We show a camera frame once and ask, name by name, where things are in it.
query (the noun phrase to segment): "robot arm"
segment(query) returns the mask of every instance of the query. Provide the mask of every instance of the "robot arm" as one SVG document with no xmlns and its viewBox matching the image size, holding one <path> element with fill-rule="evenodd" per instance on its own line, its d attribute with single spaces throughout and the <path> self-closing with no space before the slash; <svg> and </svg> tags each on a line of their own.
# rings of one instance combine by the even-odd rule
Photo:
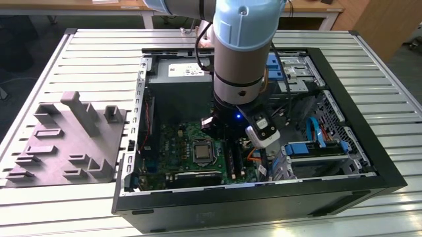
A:
<svg viewBox="0 0 422 237">
<path fill-rule="evenodd" d="M 145 0 L 154 10 L 214 24 L 214 97 L 218 119 L 229 126 L 240 112 L 257 148 L 280 138 L 258 101 L 272 39 L 286 0 Z"/>
</svg>

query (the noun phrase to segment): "open computer tower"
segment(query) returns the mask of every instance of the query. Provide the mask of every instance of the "open computer tower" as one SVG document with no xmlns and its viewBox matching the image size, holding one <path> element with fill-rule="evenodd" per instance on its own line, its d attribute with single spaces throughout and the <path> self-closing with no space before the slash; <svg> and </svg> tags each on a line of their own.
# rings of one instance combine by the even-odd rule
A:
<svg viewBox="0 0 422 237">
<path fill-rule="evenodd" d="M 194 49 L 143 50 L 113 205 L 142 233 L 333 215 L 406 186 L 321 50 L 278 53 L 290 120 L 277 110 L 289 98 L 272 52 L 262 97 L 281 139 L 254 151 L 248 136 L 229 142 L 202 132 L 213 74 L 198 70 Z M 213 55 L 201 50 L 203 64 Z"/>
</svg>

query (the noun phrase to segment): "gray 3d printed holder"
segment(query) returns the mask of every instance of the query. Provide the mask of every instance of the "gray 3d printed holder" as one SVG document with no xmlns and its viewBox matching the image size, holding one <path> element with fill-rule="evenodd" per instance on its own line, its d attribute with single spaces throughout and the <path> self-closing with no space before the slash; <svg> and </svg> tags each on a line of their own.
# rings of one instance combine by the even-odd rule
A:
<svg viewBox="0 0 422 237">
<path fill-rule="evenodd" d="M 27 147 L 10 172 L 7 187 L 34 187 L 110 182 L 114 177 L 126 110 L 95 110 L 79 92 L 65 92 L 62 103 L 41 104 L 39 120 Z"/>
</svg>

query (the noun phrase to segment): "slotted metal table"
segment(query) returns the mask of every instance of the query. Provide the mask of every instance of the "slotted metal table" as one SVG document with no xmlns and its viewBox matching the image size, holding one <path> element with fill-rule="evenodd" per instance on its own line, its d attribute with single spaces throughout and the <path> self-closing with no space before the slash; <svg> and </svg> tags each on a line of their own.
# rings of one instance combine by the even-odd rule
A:
<svg viewBox="0 0 422 237">
<path fill-rule="evenodd" d="M 360 36 L 349 32 L 284 31 L 274 41 L 278 47 L 322 49 L 409 185 L 337 216 L 177 235 L 422 235 L 421 105 Z M 194 42 L 195 35 L 178 30 L 78 30 L 66 34 L 0 145 L 0 187 L 38 123 L 33 116 L 38 104 L 51 102 L 66 109 L 59 103 L 62 92 L 78 90 L 82 101 L 95 108 L 117 104 L 131 110 L 142 49 L 194 47 Z M 0 236 L 139 235 L 125 219 L 111 214 L 114 188 L 115 183 L 0 189 Z"/>
</svg>

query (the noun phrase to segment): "power supply label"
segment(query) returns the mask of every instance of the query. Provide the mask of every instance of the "power supply label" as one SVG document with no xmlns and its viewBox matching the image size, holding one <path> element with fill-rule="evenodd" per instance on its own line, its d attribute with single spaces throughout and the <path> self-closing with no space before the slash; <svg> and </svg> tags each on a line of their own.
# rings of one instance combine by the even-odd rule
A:
<svg viewBox="0 0 422 237">
<path fill-rule="evenodd" d="M 170 77 L 194 77 L 203 75 L 205 71 L 201 70 L 197 63 L 175 63 L 169 65 Z"/>
</svg>

